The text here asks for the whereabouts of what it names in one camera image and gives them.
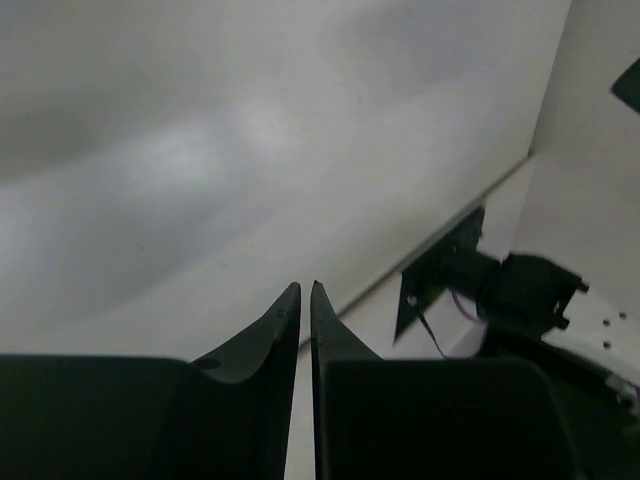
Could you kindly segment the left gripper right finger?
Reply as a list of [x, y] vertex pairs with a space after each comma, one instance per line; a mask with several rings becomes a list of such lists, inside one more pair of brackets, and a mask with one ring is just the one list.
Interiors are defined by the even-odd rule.
[[575, 448], [543, 373], [513, 359], [386, 360], [310, 298], [320, 479], [571, 479]]

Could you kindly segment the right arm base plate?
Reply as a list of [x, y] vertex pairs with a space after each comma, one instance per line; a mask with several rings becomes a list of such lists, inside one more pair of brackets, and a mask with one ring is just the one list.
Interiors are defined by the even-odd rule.
[[485, 208], [475, 208], [401, 272], [394, 343], [418, 320], [416, 309], [428, 309], [445, 291], [441, 281], [445, 260], [458, 250], [477, 249], [484, 218]]

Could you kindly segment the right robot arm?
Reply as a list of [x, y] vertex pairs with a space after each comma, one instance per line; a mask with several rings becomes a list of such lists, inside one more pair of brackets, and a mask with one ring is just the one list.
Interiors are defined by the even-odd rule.
[[482, 357], [513, 357], [554, 385], [589, 479], [639, 476], [639, 322], [582, 277], [526, 254], [458, 248], [439, 280], [472, 301]]

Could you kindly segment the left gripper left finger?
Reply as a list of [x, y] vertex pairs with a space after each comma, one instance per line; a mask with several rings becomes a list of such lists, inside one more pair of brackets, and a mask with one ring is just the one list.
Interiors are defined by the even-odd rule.
[[5, 479], [280, 479], [301, 318], [290, 284], [256, 321], [187, 362], [1, 358]]

